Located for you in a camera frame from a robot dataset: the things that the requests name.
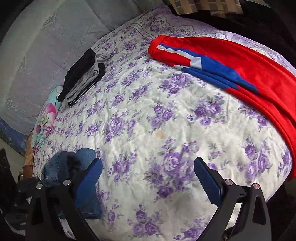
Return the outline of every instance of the checkered cloth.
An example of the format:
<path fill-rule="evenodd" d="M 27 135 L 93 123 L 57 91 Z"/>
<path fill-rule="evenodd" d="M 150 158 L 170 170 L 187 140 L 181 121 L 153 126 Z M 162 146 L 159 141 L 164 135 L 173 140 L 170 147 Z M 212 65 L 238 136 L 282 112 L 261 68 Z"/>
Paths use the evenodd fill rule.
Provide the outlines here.
<path fill-rule="evenodd" d="M 177 14 L 210 10 L 211 15 L 225 16 L 225 13 L 243 13 L 239 0 L 170 0 Z"/>

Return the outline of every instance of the metal screw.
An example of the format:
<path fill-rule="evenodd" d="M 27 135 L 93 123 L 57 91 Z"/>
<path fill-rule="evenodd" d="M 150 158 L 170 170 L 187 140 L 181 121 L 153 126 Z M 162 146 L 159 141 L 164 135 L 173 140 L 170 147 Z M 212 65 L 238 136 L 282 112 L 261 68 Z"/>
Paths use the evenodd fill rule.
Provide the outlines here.
<path fill-rule="evenodd" d="M 36 185 L 36 188 L 37 188 L 37 189 L 41 189 L 42 187 L 43 187 L 42 183 L 38 183 L 38 184 Z"/>
<path fill-rule="evenodd" d="M 64 186 L 69 186 L 71 184 L 71 180 L 67 179 L 63 181 Z"/>
<path fill-rule="evenodd" d="M 230 179 L 226 179 L 225 183 L 226 185 L 231 186 L 233 184 L 233 181 L 231 181 Z"/>
<path fill-rule="evenodd" d="M 253 184 L 253 187 L 254 187 L 255 189 L 259 189 L 259 188 L 260 188 L 260 185 L 259 185 L 258 183 L 254 183 L 254 184 Z"/>

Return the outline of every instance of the floral fabric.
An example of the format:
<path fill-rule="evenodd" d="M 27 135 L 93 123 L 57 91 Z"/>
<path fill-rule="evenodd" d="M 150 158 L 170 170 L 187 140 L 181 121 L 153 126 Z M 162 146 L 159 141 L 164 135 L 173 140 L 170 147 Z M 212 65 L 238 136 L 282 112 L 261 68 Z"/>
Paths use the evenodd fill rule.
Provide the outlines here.
<path fill-rule="evenodd" d="M 96 185 L 103 217 L 89 225 L 102 240 L 196 240 L 216 211 L 193 171 L 198 156 L 238 185 L 259 183 L 267 200 L 292 167 L 283 139 L 260 113 L 149 57 L 149 43 L 160 34 L 235 41 L 296 73 L 273 50 L 176 17 L 166 6 L 101 38 L 92 48 L 105 76 L 71 109 L 63 103 L 33 169 L 40 176 L 58 150 L 96 150 L 104 165 Z M 229 226 L 238 212 L 239 205 Z"/>

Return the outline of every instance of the bed sheet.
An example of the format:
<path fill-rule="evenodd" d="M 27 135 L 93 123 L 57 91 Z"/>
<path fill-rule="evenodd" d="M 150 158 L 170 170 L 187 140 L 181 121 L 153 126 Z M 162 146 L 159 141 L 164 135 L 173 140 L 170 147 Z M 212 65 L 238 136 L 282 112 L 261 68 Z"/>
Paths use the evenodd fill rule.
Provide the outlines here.
<path fill-rule="evenodd" d="M 198 156 L 238 185 L 259 183 L 266 200 L 292 167 L 287 146 L 264 116 L 202 79 L 150 58 L 149 43 L 160 34 L 235 41 L 296 73 L 275 51 L 174 16 L 166 6 L 95 43 L 106 74 L 73 108 L 62 104 L 35 155 L 33 174 L 40 176 L 58 150 L 94 149 L 104 163 L 96 185 L 103 218 L 88 223 L 101 240 L 196 240 L 216 211 L 193 171 Z M 74 237 L 65 221 L 63 226 Z"/>

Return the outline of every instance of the folded denim jeans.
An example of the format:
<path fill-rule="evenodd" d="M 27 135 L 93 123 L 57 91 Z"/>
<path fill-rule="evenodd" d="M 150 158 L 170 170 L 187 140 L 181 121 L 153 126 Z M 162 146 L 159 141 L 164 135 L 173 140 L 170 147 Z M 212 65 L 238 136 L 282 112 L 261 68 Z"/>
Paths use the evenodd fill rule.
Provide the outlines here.
<path fill-rule="evenodd" d="M 64 180 L 74 178 L 80 170 L 87 169 L 95 158 L 96 152 L 88 148 L 82 148 L 76 153 L 59 151 L 44 165 L 41 172 L 42 182 L 46 187 L 60 185 Z M 102 173 L 102 165 L 100 169 L 96 170 L 99 175 Z M 78 188 L 75 193 L 75 205 L 84 219 L 101 219 L 102 216 L 96 195 L 96 181 L 97 179 L 88 178 L 87 188 Z M 65 219 L 60 207 L 56 207 L 56 212 L 61 219 Z"/>

